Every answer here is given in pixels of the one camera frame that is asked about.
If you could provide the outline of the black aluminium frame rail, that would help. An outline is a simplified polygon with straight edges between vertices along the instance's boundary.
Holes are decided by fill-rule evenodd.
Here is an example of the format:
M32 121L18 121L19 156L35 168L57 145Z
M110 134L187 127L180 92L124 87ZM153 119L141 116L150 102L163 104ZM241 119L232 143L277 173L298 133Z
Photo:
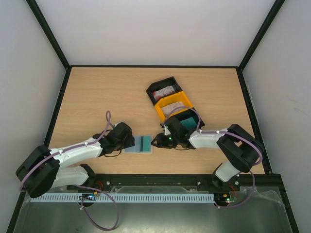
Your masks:
M194 188L199 192L228 193L241 187L251 187L253 184L251 175L240 175L232 178L228 183L216 187L213 176L203 175L130 175L130 174L97 174L88 184L88 187L100 188L104 191L112 191L114 187L182 187Z

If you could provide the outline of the beige card holder wallet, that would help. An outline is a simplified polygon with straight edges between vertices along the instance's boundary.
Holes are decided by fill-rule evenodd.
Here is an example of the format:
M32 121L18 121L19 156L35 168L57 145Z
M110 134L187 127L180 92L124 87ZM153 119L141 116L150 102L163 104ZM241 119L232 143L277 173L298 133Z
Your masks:
M153 153L151 145L153 137L151 135L135 135L134 139L134 146L123 149L124 153Z

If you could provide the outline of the black bin with teal cards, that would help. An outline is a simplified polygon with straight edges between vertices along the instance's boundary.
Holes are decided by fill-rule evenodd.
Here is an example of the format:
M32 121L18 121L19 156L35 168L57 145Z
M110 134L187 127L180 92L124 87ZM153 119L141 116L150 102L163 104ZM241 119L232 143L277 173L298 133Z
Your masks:
M190 109L178 110L171 114L171 117L178 119L188 130L196 129L199 123L198 115Z

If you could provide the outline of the stack of red white cards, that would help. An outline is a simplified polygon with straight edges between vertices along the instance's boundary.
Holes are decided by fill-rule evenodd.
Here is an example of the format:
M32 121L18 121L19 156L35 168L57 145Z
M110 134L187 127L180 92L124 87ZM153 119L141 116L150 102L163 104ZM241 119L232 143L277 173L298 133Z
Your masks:
M168 96L174 93L175 93L175 89L173 88L173 86L166 86L158 91L154 91L153 97L155 98L155 100L159 100L162 97L165 97L165 96Z

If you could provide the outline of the white cards in yellow bin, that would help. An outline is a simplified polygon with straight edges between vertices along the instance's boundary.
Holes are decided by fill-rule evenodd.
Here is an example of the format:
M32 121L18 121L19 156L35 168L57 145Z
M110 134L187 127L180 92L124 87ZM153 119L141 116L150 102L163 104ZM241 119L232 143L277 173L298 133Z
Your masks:
M183 106L184 106L183 102L179 101L179 102L174 102L172 104L164 106L161 108L161 110L163 114L167 116L172 110L176 109L177 107L183 107Z

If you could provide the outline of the teal cards stack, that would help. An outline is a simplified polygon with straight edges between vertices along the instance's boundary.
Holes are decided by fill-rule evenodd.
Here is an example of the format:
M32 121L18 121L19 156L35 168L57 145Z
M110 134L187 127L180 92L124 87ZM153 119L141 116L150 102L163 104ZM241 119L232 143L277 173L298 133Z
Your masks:
M180 121L180 123L187 129L187 130L191 130L191 129L195 129L197 127L197 122L195 121L195 119L193 117L189 117L187 119L184 119L182 121Z

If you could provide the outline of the yellow bin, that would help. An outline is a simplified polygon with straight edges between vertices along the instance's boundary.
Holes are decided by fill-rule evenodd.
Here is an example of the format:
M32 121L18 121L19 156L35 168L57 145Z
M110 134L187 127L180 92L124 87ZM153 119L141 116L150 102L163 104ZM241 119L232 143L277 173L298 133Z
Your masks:
M160 117L161 122L164 122L169 113L176 108L177 110L173 112L173 115L176 115L177 113L181 113L186 110L185 108L182 109L181 107L193 108L193 104L191 103L184 91L162 97L154 106Z

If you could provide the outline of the black bin with red cards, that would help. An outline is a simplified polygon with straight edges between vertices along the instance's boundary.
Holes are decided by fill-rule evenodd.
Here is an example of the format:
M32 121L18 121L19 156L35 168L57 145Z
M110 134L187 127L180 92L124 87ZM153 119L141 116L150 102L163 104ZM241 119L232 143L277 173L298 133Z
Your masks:
M146 93L155 106L163 97L170 96L181 92L182 88L176 81L175 77L165 78L163 80L152 83L146 90Z

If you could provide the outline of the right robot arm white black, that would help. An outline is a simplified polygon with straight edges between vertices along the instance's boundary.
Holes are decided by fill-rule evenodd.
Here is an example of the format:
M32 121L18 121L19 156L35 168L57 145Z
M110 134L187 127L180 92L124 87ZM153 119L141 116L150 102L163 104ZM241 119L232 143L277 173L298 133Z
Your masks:
M226 157L212 173L212 185L223 190L229 181L240 173L248 173L263 160L263 145L238 124L220 131L187 129L176 117L170 117L162 124L164 132L151 141L157 148L185 150L201 148L220 149Z

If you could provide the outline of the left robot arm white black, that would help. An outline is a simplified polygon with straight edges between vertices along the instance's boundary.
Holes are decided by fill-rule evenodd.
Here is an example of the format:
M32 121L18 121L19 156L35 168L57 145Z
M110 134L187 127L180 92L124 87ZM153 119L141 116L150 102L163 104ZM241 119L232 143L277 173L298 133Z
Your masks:
M36 147L16 170L21 189L37 198L50 189L68 185L91 185L94 171L81 162L134 146L132 129L124 122L72 146L49 149Z

